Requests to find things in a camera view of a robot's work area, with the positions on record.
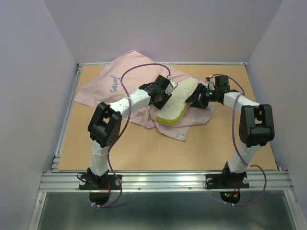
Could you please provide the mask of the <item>cream yellow pillow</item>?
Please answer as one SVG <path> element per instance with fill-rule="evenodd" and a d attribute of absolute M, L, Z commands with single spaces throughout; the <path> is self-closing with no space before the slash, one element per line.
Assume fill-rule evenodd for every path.
<path fill-rule="evenodd" d="M 180 81 L 170 99 L 157 113 L 156 121 L 165 126 L 175 126 L 188 108 L 185 101 L 194 93 L 198 84 L 198 80 L 193 77 Z"/>

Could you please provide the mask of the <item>pink cartoon pillowcase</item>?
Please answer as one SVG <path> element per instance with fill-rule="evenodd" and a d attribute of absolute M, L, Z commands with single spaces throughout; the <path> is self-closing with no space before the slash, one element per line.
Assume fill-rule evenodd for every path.
<path fill-rule="evenodd" d="M 137 51 L 128 51 L 112 60 L 93 81 L 82 86 L 74 101 L 92 108 L 101 102 L 110 104 L 126 97 L 125 92 L 132 94 L 139 86 L 155 81 L 158 75 L 170 75 L 177 83 L 192 77 L 171 66 L 159 66 Z M 155 107 L 147 106 L 132 113 L 130 121 L 148 129 L 157 128 L 170 138 L 186 141 L 190 126 L 204 125 L 211 119 L 214 104 L 210 103 L 206 109 L 188 107 L 175 126 L 159 124 L 156 121 L 158 112 Z"/>

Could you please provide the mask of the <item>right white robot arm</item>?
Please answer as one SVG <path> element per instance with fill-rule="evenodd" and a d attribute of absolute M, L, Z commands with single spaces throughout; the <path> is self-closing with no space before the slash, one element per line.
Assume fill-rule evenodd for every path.
<path fill-rule="evenodd" d="M 245 97 L 245 91 L 232 90 L 229 85 L 231 77 L 213 74 L 205 85 L 199 84 L 193 94 L 186 100 L 191 107 L 205 109 L 210 102 L 218 102 L 232 109 L 232 123 L 236 114 L 240 115 L 238 134 L 240 142 L 235 142 L 235 129 L 232 140 L 235 148 L 233 157 L 226 162 L 222 172 L 207 175 L 208 189 L 248 188 L 247 169 L 251 167 L 254 155 L 272 141 L 275 136 L 272 107 L 259 104 Z"/>

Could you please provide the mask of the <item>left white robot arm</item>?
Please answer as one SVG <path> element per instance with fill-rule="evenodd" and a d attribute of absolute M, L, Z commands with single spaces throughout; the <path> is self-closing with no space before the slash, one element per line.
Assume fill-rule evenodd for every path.
<path fill-rule="evenodd" d="M 178 83 L 161 75 L 135 92 L 114 103 L 101 102 L 95 109 L 88 126 L 92 140 L 92 161 L 87 169 L 85 182 L 97 189 L 106 185 L 108 175 L 108 155 L 111 147 L 120 138 L 122 119 L 130 119 L 135 111 L 153 105 L 162 109 L 171 98 Z"/>

